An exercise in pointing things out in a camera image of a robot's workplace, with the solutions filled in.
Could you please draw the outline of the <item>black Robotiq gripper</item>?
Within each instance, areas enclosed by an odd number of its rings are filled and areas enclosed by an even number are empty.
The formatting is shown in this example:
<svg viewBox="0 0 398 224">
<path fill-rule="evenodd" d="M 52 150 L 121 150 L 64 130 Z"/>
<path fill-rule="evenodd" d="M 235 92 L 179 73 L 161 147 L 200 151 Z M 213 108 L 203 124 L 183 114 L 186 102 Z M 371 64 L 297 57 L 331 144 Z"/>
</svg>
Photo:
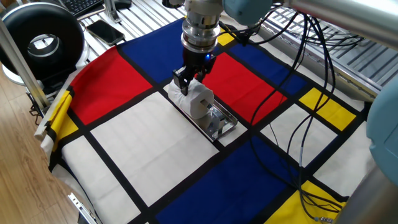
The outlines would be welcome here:
<svg viewBox="0 0 398 224">
<path fill-rule="evenodd" d="M 173 70 L 174 83 L 180 88 L 184 96 L 188 95 L 190 82 L 195 79 L 202 83 L 205 77 L 212 71 L 216 56 L 210 53 L 196 53 L 183 49 L 183 67 Z"/>
</svg>

